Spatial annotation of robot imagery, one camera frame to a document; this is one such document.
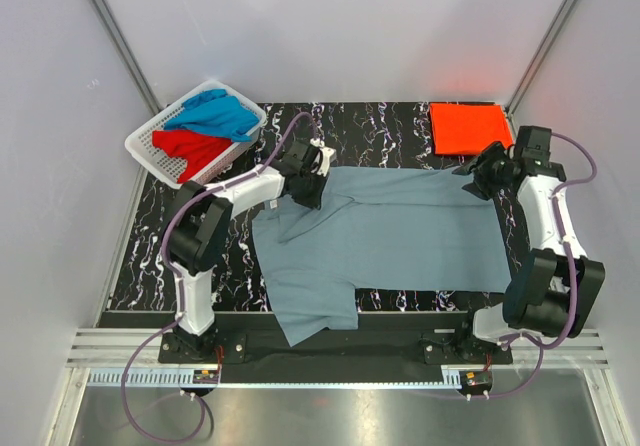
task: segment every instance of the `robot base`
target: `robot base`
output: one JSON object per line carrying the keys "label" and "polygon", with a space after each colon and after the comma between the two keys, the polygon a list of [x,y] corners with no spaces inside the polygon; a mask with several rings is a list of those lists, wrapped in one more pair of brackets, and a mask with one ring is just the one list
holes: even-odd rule
{"label": "robot base", "polygon": [[238,364],[244,361],[246,335],[226,332],[218,334],[215,325],[196,336],[176,327],[162,336],[158,362],[163,364],[218,363],[216,348],[221,347],[223,363]]}
{"label": "robot base", "polygon": [[482,341],[473,335],[473,313],[469,313],[455,333],[425,334],[422,336],[426,364],[485,365],[491,356],[492,364],[512,364],[511,351],[503,351],[495,343]]}

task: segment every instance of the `cable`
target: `cable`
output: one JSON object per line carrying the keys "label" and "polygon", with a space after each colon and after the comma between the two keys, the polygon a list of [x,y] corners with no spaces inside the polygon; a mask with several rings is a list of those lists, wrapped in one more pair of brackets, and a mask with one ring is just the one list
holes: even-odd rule
{"label": "cable", "polygon": [[[310,119],[311,125],[312,125],[313,137],[314,137],[314,139],[317,138],[317,136],[318,136],[318,126],[316,125],[315,120],[313,119],[313,116],[311,116],[311,114],[307,113],[307,112],[301,112],[301,113],[296,114],[294,116],[294,118],[291,120],[291,122],[289,123],[289,125],[287,126],[287,129],[285,130],[285,132],[282,134],[282,138],[276,144],[276,147],[274,148],[274,150],[271,153],[271,155],[262,164],[262,166],[260,168],[258,168],[257,171],[250,171],[248,173],[242,174],[242,175],[240,175],[240,176],[238,176],[238,177],[236,177],[236,178],[234,178],[232,180],[229,180],[228,182],[225,182],[224,183],[224,187],[223,186],[213,187],[211,189],[207,189],[206,191],[203,191],[202,193],[194,196],[184,206],[182,206],[180,208],[180,210],[176,213],[176,215],[169,222],[169,225],[167,226],[167,229],[166,229],[166,231],[164,233],[164,237],[162,238],[162,245],[160,247],[160,254],[162,256],[162,261],[164,262],[164,264],[174,273],[174,275],[176,277],[177,286],[178,286],[179,307],[180,308],[184,308],[184,298],[185,298],[184,281],[183,281],[184,278],[182,276],[182,273],[171,263],[171,258],[169,256],[169,237],[171,236],[171,233],[173,232],[174,228],[176,227],[178,222],[180,222],[180,220],[185,215],[187,210],[189,210],[189,208],[191,208],[198,201],[201,201],[202,199],[206,198],[207,196],[210,196],[212,194],[215,194],[215,193],[221,191],[223,188],[236,186],[236,185],[238,185],[238,184],[240,184],[240,183],[242,183],[242,182],[244,182],[244,181],[246,181],[248,179],[259,177],[260,174],[262,174],[264,172],[264,170],[267,169],[269,167],[269,165],[271,164],[271,162],[275,159],[276,155],[282,149],[282,147],[284,145],[284,142],[286,141],[287,137],[289,136],[289,134],[291,133],[293,128],[298,124],[298,121],[300,121],[300,119],[302,119],[303,117],[308,117]],[[120,381],[120,397],[122,398],[122,406],[124,408],[125,416],[127,417],[129,422],[131,423],[131,426],[133,426],[133,428],[138,433],[140,433],[140,435],[144,436],[145,438],[151,439],[152,441],[156,441],[156,442],[162,443],[162,444],[184,444],[187,441],[191,441],[191,439],[193,439],[200,432],[200,430],[202,429],[202,426],[203,426],[204,420],[205,420],[205,413],[207,413],[207,410],[208,410],[209,406],[207,405],[207,403],[205,403],[205,401],[202,398],[200,398],[199,396],[196,396],[195,394],[192,393],[191,394],[191,398],[192,399],[196,399],[198,401],[198,404],[200,404],[200,421],[198,422],[198,425],[196,426],[196,428],[193,430],[193,432],[191,434],[185,436],[182,439],[160,438],[158,436],[155,436],[155,435],[149,433],[148,431],[145,431],[137,423],[136,418],[131,413],[131,410],[129,409],[129,404],[127,403],[126,380],[127,380],[128,375],[129,375],[129,370],[131,369],[131,365],[135,361],[135,359],[138,356],[138,354],[140,354],[140,352],[151,341],[153,341],[155,338],[157,338],[159,336],[162,336],[167,331],[170,331],[174,327],[178,326],[180,324],[180,321],[184,317],[185,313],[186,313],[186,311],[184,309],[182,309],[181,311],[177,311],[176,312],[176,320],[174,322],[172,322],[171,324],[165,326],[161,330],[153,333],[151,336],[149,336],[147,339],[145,339],[142,342],[142,344],[140,344],[140,346],[138,346],[138,348],[131,355],[131,358],[129,358],[129,361],[127,362],[127,365],[125,366],[123,374],[122,374],[122,380]],[[224,357],[224,351],[223,350],[221,350],[221,355],[222,355],[221,358],[223,358]]]}
{"label": "cable", "polygon": [[420,342],[421,343],[432,344],[433,346],[438,346],[438,347],[442,348],[443,346],[448,346],[449,344],[451,344],[453,342],[453,336],[451,336],[449,338],[449,341],[435,341],[433,339],[422,338],[422,339],[420,339]]}
{"label": "cable", "polygon": [[221,345],[216,346],[215,348],[216,358],[218,361],[218,370],[216,374],[213,375],[213,379],[198,379],[198,384],[220,384],[220,373],[222,372],[222,360],[224,358],[224,348]]}
{"label": "cable", "polygon": [[487,354],[487,364],[485,364],[484,368],[482,368],[482,372],[484,373],[485,371],[489,371],[492,363],[493,363],[493,356],[491,354]]}
{"label": "cable", "polygon": [[[598,166],[595,160],[593,159],[593,156],[591,156],[591,154],[584,148],[584,146],[582,146],[576,140],[560,133],[552,132],[551,135],[556,138],[562,139],[572,144],[573,146],[575,146],[584,155],[584,157],[587,159],[587,161],[589,161],[589,164],[591,165],[591,174],[589,176],[587,176],[586,178],[572,179],[569,181],[565,181],[564,183],[560,183],[558,186],[554,188],[551,194],[553,217],[558,227],[558,233],[560,237],[563,238],[562,246],[565,252],[565,256],[567,257],[567,263],[569,266],[569,313],[568,313],[567,322],[565,323],[558,337],[553,342],[548,344],[542,342],[540,338],[536,338],[535,336],[527,332],[508,334],[499,338],[500,344],[502,344],[503,347],[509,347],[511,343],[513,343],[516,339],[521,337],[528,339],[531,343],[538,346],[538,348],[540,349],[538,362],[536,363],[535,368],[533,369],[531,375],[527,378],[527,380],[524,381],[515,389],[511,391],[507,391],[505,393],[496,393],[491,395],[488,392],[485,392],[484,396],[467,395],[466,399],[468,401],[476,400],[476,399],[508,398],[524,390],[527,386],[529,386],[533,382],[537,374],[540,372],[540,369],[542,367],[542,360],[544,358],[544,352],[551,349],[555,349],[558,346],[560,346],[564,342],[564,340],[567,339],[567,337],[569,336],[569,333],[571,332],[571,328],[573,327],[573,324],[575,323],[575,320],[576,320],[576,312],[577,312],[577,305],[578,305],[578,275],[576,271],[575,259],[573,257],[573,251],[571,250],[571,243],[569,243],[569,241],[565,239],[567,235],[567,230],[566,230],[564,221],[562,219],[562,213],[560,211],[559,193],[562,190],[568,188],[569,186],[575,186],[577,184],[586,184],[593,181],[595,177],[598,175]],[[444,396],[439,394],[426,394],[426,396],[437,398],[437,399],[447,399],[447,400],[448,399],[465,399],[465,397],[462,397],[462,396]]]}
{"label": "cable", "polygon": [[[593,156],[591,156],[589,151],[587,151],[584,148],[584,146],[582,146],[576,140],[568,136],[565,136],[564,134],[552,132],[551,135],[556,138],[562,139],[572,144],[573,146],[575,146],[584,155],[587,161],[589,161],[589,164],[591,165],[591,174],[586,178],[572,179],[564,183],[560,183],[558,186],[554,188],[551,194],[552,196],[551,205],[553,209],[553,217],[555,219],[556,225],[558,226],[558,233],[560,237],[563,238],[562,246],[564,248],[565,256],[567,257],[567,262],[569,265],[569,317],[564,327],[562,328],[562,331],[558,335],[558,337],[549,344],[543,343],[540,339],[536,339],[535,337],[528,335],[529,337],[527,339],[529,339],[529,341],[531,341],[536,346],[545,350],[555,349],[558,346],[560,346],[560,344],[562,344],[562,342],[565,339],[567,339],[567,337],[569,336],[569,333],[571,332],[571,328],[573,327],[573,323],[575,322],[576,312],[578,309],[577,308],[578,307],[578,279],[577,279],[576,265],[575,265],[575,259],[573,257],[573,251],[571,250],[571,244],[564,239],[565,236],[567,235],[567,230],[565,228],[564,221],[562,220],[562,213],[560,212],[559,193],[563,189],[568,188],[569,186],[589,183],[593,181],[595,177],[598,175],[598,165],[593,159]],[[509,346],[513,341],[515,341],[519,337],[520,337],[520,334],[518,333],[510,334],[500,338],[500,341],[506,342],[506,345]]]}
{"label": "cable", "polygon": [[[181,391],[176,391],[175,393],[171,393],[171,394],[167,394],[166,396],[162,396],[161,398],[156,399],[153,403],[151,403],[149,406],[147,406],[145,409],[143,409],[141,412],[139,412],[138,414],[136,414],[134,416],[134,418],[136,420],[138,420],[139,418],[141,418],[142,416],[144,416],[145,414],[147,414],[149,411],[151,411],[152,409],[156,408],[157,406],[159,406],[160,404],[166,402],[169,399],[174,399],[178,396],[184,396],[184,394]],[[209,416],[209,419],[213,422],[212,420],[212,416],[213,413],[211,412],[211,408],[209,407],[209,405],[205,402],[205,407],[207,408],[207,415]],[[112,424],[107,424],[104,419],[104,407],[100,406],[100,403],[98,402],[98,409],[100,410],[100,412],[98,413],[98,422],[100,423],[100,426],[102,426],[104,429],[108,430],[108,431],[119,431],[123,428],[126,428],[127,426],[131,426],[131,423],[129,422],[129,420],[127,419],[124,423],[118,424],[118,425],[112,425]]]}
{"label": "cable", "polygon": [[126,387],[126,384],[127,384],[127,377],[129,376],[129,370],[131,369],[131,365],[135,361],[135,359],[138,356],[138,354],[140,354],[140,351],[142,351],[147,346],[147,344],[149,344],[155,338],[157,338],[158,336],[161,336],[164,333],[166,333],[167,331],[173,329],[175,326],[178,325],[179,322],[180,322],[179,320],[176,320],[173,323],[165,326],[161,330],[153,333],[147,339],[145,339],[142,342],[142,344],[140,344],[140,346],[138,346],[138,348],[133,352],[133,354],[129,358],[129,361],[127,362],[127,365],[124,368],[124,372],[122,374],[122,379],[120,380],[120,397],[122,399],[122,406],[124,408],[124,414],[127,417],[127,419],[129,420],[129,423],[131,423],[131,426],[133,426],[133,429],[135,429],[138,433],[140,433],[140,435],[144,436],[147,439],[151,439],[152,441],[155,441],[157,443],[162,443],[162,444],[184,444],[187,441],[191,441],[200,432],[200,430],[202,429],[202,426],[204,425],[205,414],[206,414],[207,408],[209,406],[204,402],[204,400],[201,397],[196,396],[195,394],[192,394],[191,398],[192,399],[196,399],[198,401],[198,404],[200,405],[200,421],[198,422],[198,425],[196,426],[196,428],[193,430],[193,432],[191,434],[188,434],[187,436],[185,436],[184,438],[181,438],[181,439],[160,438],[160,437],[155,436],[154,434],[151,434],[148,431],[144,430],[142,428],[142,426],[140,426],[138,424],[138,422],[136,421],[136,418],[133,416],[133,414],[131,413],[131,410],[129,409],[129,404],[127,403],[127,387]]}

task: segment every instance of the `red cloth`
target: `red cloth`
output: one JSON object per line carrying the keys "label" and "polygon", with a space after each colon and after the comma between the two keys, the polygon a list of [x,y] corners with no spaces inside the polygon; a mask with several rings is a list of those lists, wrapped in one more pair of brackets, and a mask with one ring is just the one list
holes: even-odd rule
{"label": "red cloth", "polygon": [[231,140],[176,129],[154,131],[151,133],[151,144],[162,149],[170,158],[187,160],[187,169],[178,178],[178,183],[184,183],[231,146]]}
{"label": "red cloth", "polygon": [[494,141],[513,144],[502,108],[495,104],[431,103],[436,154],[477,155]]}

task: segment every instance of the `metal floor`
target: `metal floor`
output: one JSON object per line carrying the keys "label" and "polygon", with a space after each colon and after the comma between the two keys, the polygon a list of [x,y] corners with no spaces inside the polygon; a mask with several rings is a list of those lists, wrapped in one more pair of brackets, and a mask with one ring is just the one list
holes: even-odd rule
{"label": "metal floor", "polygon": [[[495,371],[497,391],[528,372]],[[168,389],[130,389],[134,415],[156,435],[191,432],[199,411],[184,398],[147,409]],[[219,389],[206,396],[215,428],[189,444],[326,445],[604,445],[581,372],[544,370],[524,392],[489,402],[429,398],[428,391]],[[455,396],[457,393],[446,393]],[[142,446],[126,423],[117,388],[88,387],[73,446]]]}

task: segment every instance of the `black marble table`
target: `black marble table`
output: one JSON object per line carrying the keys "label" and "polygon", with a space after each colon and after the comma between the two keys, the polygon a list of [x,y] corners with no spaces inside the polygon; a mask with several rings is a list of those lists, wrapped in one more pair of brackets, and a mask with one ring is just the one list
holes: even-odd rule
{"label": "black marble table", "polygon": [[[327,146],[337,150],[337,166],[442,169],[465,160],[433,154],[428,103],[287,103],[263,107],[268,121],[260,141],[221,179],[246,171],[266,157],[300,111],[313,114]],[[295,136],[311,136],[306,121],[301,122]],[[147,175],[108,310],[175,310],[173,276],[159,254],[160,228],[174,195],[174,190]],[[528,251],[524,213],[510,191],[502,191],[495,206],[505,240],[505,260],[513,275]],[[251,218],[261,208],[255,207],[231,222],[225,253],[213,268],[212,294],[218,311],[270,310],[251,237]],[[448,291],[446,284],[434,292],[360,289],[355,298],[358,311],[468,310],[501,299],[501,294]]]}

